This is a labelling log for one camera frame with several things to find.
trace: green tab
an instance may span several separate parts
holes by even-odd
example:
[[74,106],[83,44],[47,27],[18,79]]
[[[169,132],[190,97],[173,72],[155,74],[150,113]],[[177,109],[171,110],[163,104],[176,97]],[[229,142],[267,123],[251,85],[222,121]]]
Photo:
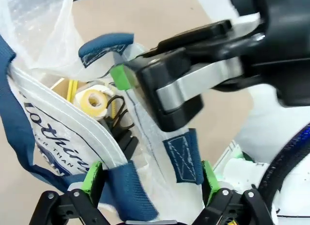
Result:
[[125,72],[125,66],[118,65],[111,69],[110,74],[115,82],[115,86],[118,90],[128,90],[131,89],[131,84],[127,78],[126,72]]
[[87,175],[84,179],[82,190],[90,196],[93,186],[93,181],[95,180],[99,168],[102,168],[101,162],[95,162],[92,164],[91,168],[88,170]]
[[210,201],[212,200],[212,197],[214,196],[214,194],[220,189],[220,185],[217,181],[217,177],[215,176],[215,174],[213,172],[213,168],[212,168],[210,162],[209,161],[202,161],[202,166],[203,166],[204,174],[206,175],[209,186],[211,188],[208,203],[207,203],[207,205],[208,205],[210,203]]

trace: beige floor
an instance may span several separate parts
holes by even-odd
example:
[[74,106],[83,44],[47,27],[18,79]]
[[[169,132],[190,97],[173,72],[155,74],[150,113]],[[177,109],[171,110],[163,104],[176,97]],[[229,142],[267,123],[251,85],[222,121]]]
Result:
[[[117,10],[111,1],[118,1]],[[136,34],[136,41],[149,48],[178,32],[210,22],[196,0],[81,0],[74,4],[73,12],[85,40],[105,32],[130,31]],[[239,131],[251,101],[245,91],[231,94],[210,91],[203,96],[205,108],[190,126],[197,128],[201,156],[214,162]],[[1,224],[28,224],[40,194],[54,188],[20,167],[1,124],[0,143]],[[47,166],[42,158],[36,159]]]

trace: blue handle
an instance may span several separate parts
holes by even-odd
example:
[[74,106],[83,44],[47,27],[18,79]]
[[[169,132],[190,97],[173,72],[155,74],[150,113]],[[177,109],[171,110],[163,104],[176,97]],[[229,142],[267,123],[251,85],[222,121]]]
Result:
[[88,67],[106,53],[113,51],[120,55],[130,44],[134,42],[132,33],[108,33],[101,35],[87,43],[79,50],[78,56],[81,58],[85,67]]

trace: tape roll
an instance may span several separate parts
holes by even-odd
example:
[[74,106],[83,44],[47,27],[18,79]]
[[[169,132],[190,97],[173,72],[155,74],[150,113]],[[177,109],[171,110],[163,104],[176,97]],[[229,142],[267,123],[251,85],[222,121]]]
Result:
[[79,101],[83,112],[91,117],[103,117],[107,112],[108,99],[105,94],[95,90],[87,90]]

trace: blue strap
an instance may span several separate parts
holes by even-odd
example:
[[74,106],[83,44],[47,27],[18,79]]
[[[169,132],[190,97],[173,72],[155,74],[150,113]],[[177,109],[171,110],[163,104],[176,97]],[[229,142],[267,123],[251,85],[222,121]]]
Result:
[[121,220],[149,221],[157,217],[132,161],[111,169],[108,176],[100,202],[113,205]]
[[177,183],[203,183],[202,161],[198,150],[195,129],[163,141],[173,165]]
[[110,51],[122,55],[127,46],[133,44],[133,42],[134,35],[132,33],[104,34],[85,43],[78,50],[78,56],[81,58],[84,66],[88,67]]
[[0,36],[0,116],[6,138],[26,171],[65,192],[70,182],[76,178],[75,176],[60,177],[45,168],[33,165],[34,135],[24,110],[10,89],[6,76],[8,66],[15,56],[16,54]]

